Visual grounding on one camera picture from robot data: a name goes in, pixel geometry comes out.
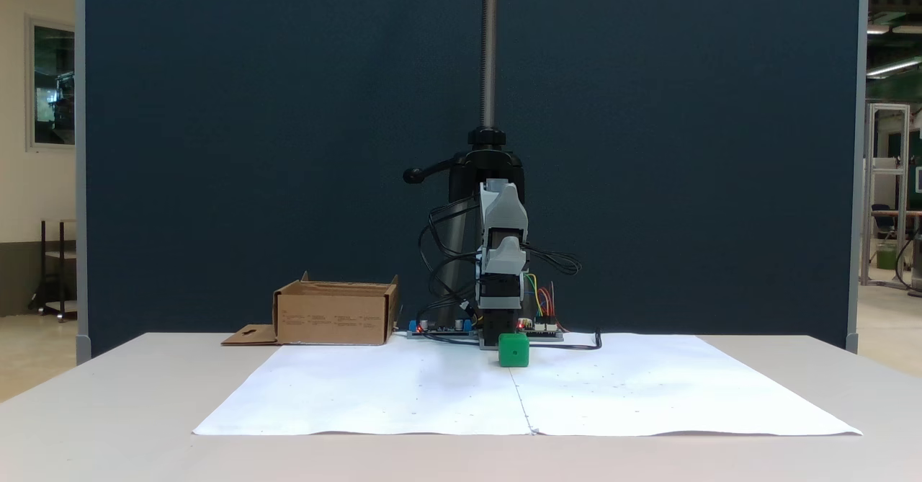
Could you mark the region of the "grey wide ribbed gripper finger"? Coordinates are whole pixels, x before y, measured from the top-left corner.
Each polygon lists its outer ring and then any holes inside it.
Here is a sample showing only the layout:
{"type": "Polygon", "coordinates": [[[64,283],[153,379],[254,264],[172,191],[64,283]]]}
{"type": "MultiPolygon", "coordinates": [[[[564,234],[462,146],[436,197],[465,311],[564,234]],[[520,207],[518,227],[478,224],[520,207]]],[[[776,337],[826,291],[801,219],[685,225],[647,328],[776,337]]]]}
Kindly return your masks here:
{"type": "Polygon", "coordinates": [[[500,249],[485,249],[482,252],[480,273],[482,275],[520,275],[526,266],[526,261],[526,250],[511,245],[511,239],[507,239],[500,249]]]}

